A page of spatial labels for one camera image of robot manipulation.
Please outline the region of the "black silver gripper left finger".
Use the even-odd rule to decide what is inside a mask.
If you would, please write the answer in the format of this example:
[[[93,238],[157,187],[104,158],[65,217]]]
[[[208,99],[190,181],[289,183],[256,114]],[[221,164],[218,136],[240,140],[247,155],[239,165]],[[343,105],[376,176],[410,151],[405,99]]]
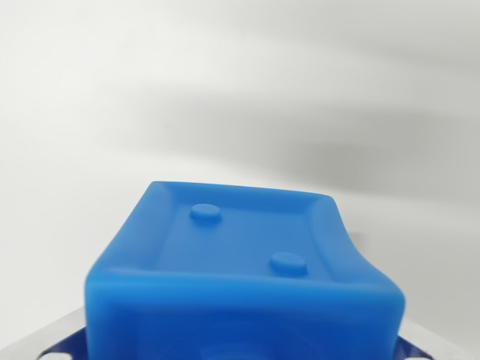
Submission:
[[[48,353],[67,353],[87,359],[85,309],[80,307],[13,345],[13,359],[40,359]]]

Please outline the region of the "black silver gripper right finger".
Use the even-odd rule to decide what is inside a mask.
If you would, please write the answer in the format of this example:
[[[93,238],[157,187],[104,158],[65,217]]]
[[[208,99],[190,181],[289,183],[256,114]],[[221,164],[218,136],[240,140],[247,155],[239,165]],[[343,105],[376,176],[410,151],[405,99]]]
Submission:
[[[434,333],[421,325],[402,325],[398,332],[392,359],[435,359]]]

